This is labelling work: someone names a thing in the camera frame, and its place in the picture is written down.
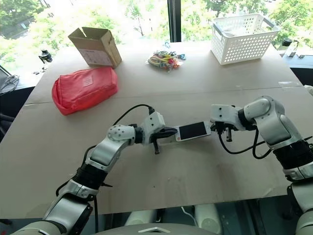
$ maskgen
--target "smartphone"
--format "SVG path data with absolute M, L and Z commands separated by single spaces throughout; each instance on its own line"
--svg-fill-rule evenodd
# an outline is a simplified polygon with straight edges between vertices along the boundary
M 209 121 L 202 121 L 186 126 L 175 126 L 178 131 L 175 134 L 176 141 L 187 141 L 211 134 Z

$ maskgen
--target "white plastic basket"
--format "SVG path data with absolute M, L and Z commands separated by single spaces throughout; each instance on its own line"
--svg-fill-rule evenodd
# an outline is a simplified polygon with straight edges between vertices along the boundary
M 216 18 L 211 50 L 221 65 L 258 59 L 279 30 L 261 14 Z

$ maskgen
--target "bag label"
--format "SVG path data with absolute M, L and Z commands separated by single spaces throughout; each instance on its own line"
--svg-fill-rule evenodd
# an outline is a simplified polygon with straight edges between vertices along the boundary
M 78 50 L 88 64 L 113 66 L 108 54 L 102 50 Z
M 83 87 L 90 86 L 91 84 L 93 84 L 93 79 L 91 76 L 85 77 L 83 79 Z

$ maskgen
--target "cardboard box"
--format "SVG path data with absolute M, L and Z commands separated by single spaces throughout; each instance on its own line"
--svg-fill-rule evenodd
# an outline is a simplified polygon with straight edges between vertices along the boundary
M 72 32 L 68 38 L 90 66 L 116 68 L 122 61 L 114 37 L 108 29 L 82 27 Z

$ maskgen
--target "white cable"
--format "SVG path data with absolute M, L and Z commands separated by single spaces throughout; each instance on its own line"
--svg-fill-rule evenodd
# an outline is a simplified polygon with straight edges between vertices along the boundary
M 198 223 L 197 223 L 197 221 L 196 221 L 196 219 L 195 219 L 190 213 L 186 212 L 184 207 L 180 207 L 180 208 L 181 208 L 181 210 L 182 210 L 182 212 L 183 212 L 184 214 L 188 215 L 189 217 L 191 217 L 191 218 L 194 220 L 195 226 L 199 227 L 199 226 L 198 226 Z

